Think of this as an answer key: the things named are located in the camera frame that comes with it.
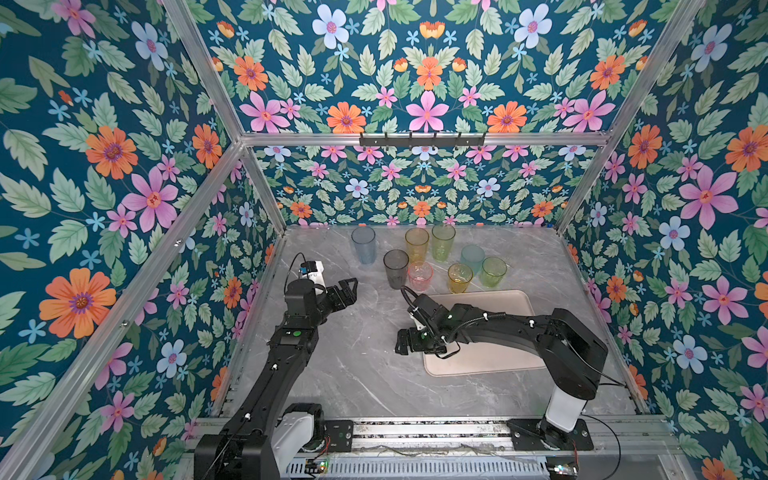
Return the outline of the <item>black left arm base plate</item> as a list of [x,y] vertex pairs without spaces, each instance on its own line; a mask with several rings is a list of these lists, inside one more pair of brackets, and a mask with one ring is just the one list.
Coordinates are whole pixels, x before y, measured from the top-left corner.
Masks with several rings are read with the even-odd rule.
[[318,424],[309,451],[318,454],[349,453],[354,438],[352,420],[329,420]]

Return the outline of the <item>blue translucent tall cup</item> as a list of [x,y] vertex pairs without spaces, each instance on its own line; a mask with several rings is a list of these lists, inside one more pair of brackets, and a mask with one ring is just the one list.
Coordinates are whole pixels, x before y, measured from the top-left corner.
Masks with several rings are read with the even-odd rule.
[[369,226],[358,226],[351,233],[351,241],[358,260],[363,265],[371,265],[376,260],[376,233]]

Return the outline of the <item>green translucent tall cup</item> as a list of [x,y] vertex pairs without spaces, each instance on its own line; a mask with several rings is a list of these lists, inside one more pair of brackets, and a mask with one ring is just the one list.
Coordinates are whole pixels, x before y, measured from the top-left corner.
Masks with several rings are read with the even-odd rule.
[[456,229],[450,224],[434,225],[431,230],[431,253],[437,262],[446,262],[451,254]]

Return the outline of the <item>black hook rack bar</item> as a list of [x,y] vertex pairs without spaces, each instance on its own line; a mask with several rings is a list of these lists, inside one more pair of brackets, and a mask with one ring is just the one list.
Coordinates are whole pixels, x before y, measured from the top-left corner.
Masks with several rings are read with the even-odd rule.
[[398,134],[360,134],[358,142],[360,146],[371,147],[475,147],[483,146],[486,141],[485,134],[464,133],[398,133]]

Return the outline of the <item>beige rectangular tray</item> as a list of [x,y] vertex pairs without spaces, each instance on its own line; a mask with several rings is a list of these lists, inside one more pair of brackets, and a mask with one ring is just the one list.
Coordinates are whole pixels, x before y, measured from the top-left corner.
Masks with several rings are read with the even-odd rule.
[[[438,294],[432,298],[448,309],[455,303],[467,303],[489,311],[534,314],[529,297],[522,290]],[[545,368],[543,360],[534,353],[491,343],[461,344],[461,351],[447,360],[424,354],[423,364],[426,372],[437,378]]]

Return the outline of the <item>pink translucent short cup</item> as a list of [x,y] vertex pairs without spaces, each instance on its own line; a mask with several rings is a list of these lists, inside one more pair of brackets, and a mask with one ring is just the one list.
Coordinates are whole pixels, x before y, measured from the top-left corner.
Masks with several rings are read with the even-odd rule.
[[434,276],[433,267],[425,261],[413,262],[408,267],[410,287],[416,292],[426,291]]

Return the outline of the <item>yellow translucent short cup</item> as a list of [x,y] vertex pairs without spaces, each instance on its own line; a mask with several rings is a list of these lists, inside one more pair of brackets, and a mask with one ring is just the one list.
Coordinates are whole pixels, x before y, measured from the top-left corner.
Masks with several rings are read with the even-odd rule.
[[464,263],[452,264],[447,270],[450,292],[460,294],[467,291],[473,277],[472,268]]

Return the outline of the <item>amber translucent tall cup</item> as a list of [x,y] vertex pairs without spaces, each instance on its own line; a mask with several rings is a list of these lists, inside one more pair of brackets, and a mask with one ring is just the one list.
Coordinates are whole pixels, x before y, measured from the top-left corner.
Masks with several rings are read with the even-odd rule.
[[430,235],[424,228],[411,228],[405,233],[406,253],[410,263],[424,262]]

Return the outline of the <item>light green short cup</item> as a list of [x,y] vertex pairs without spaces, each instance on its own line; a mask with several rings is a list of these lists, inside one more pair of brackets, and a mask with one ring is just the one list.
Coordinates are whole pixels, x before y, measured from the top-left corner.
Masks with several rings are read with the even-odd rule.
[[508,266],[503,259],[495,256],[486,257],[481,265],[480,281],[485,287],[496,287],[504,279],[507,271]]

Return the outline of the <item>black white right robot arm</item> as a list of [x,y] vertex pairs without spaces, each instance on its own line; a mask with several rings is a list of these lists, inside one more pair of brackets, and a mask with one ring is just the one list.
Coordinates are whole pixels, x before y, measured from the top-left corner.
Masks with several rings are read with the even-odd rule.
[[468,303],[446,307],[403,287],[415,325],[398,332],[395,352],[422,353],[441,361],[466,357],[472,345],[534,355],[554,381],[541,429],[572,433],[586,404],[596,398],[608,356],[606,344],[569,310],[546,315],[493,312]]

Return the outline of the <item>dark grey translucent cup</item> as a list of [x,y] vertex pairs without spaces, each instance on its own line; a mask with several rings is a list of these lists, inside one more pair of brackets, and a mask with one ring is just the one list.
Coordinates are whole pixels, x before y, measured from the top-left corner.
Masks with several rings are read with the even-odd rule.
[[388,285],[395,290],[402,288],[407,281],[409,256],[406,251],[393,249],[385,253],[383,264]]

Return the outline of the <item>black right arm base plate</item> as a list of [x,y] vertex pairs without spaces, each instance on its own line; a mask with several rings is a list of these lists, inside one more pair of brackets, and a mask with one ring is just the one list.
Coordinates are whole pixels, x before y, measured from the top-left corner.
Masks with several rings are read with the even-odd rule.
[[570,432],[551,425],[545,418],[518,418],[506,422],[516,451],[593,451],[587,424],[578,419]]

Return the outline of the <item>teal translucent short cup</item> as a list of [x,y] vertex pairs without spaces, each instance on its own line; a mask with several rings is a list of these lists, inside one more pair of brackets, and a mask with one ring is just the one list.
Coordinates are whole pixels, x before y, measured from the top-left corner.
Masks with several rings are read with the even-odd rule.
[[460,254],[460,261],[470,267],[474,274],[480,272],[485,258],[484,249],[474,244],[464,246]]

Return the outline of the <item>aluminium mounting rail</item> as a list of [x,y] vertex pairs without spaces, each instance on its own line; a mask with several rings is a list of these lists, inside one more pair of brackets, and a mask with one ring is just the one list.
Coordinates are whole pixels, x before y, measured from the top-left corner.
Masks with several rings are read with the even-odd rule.
[[369,417],[352,420],[354,438],[349,454],[406,454],[476,451],[482,455],[662,455],[681,454],[676,434],[660,415],[608,415],[583,419],[593,451],[516,451],[503,416],[492,417]]

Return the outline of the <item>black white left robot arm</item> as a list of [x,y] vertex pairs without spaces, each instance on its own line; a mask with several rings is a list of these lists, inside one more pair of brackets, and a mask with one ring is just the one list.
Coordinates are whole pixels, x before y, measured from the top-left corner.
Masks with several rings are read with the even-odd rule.
[[357,301],[358,280],[325,287],[308,278],[287,285],[282,322],[268,342],[266,363],[237,412],[194,450],[195,479],[279,479],[321,428],[322,407],[286,412],[289,393],[309,364],[318,329],[332,313]]

